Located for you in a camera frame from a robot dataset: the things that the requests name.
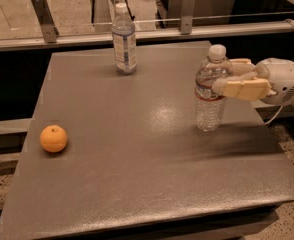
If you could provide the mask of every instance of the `glass panel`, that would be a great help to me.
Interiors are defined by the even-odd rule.
[[[114,3],[126,2],[137,31],[178,29],[181,0],[47,0],[60,36],[110,33]],[[196,0],[193,26],[294,19],[294,0]],[[0,0],[0,39],[38,38],[30,0]]]

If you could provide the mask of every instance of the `floor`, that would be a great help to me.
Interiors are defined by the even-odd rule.
[[[156,13],[155,0],[128,0],[132,14],[135,15],[138,28],[153,30]],[[56,25],[61,35],[94,34],[95,27],[90,22],[91,0],[48,0]],[[0,0],[0,39],[40,37],[37,18],[29,0]],[[279,119],[270,130],[285,151],[294,166],[294,128],[292,121]],[[12,173],[18,153],[0,155],[0,210],[3,207],[6,193],[10,187]],[[280,219],[261,231],[259,234],[246,236],[246,240],[254,239],[294,239],[294,203],[282,205],[277,209]]]

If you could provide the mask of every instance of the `bottle label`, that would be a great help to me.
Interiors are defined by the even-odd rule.
[[[196,82],[195,95],[197,98],[204,101],[217,101],[224,98],[224,96],[216,94],[211,89],[210,81],[203,82],[201,85]]]
[[[130,35],[119,35],[113,33],[114,49],[117,66],[126,70],[126,67],[132,69],[136,66],[136,36],[135,33]]]

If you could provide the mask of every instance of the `clear plastic bottle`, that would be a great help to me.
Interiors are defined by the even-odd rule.
[[[216,94],[212,84],[217,78],[229,76],[231,67],[231,62],[226,58],[225,46],[213,45],[197,71],[196,123],[203,131],[214,131],[221,124],[227,98]]]
[[[132,74],[137,69],[135,24],[125,3],[118,3],[115,8],[116,17],[111,30],[117,69],[123,74]]]

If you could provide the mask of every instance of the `tabletop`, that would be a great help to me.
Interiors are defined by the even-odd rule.
[[[52,56],[0,219],[0,239],[135,228],[294,201],[294,167],[249,102],[222,126],[195,125],[195,73],[209,42],[139,46],[138,69],[113,49]],[[47,125],[68,134],[59,154]]]

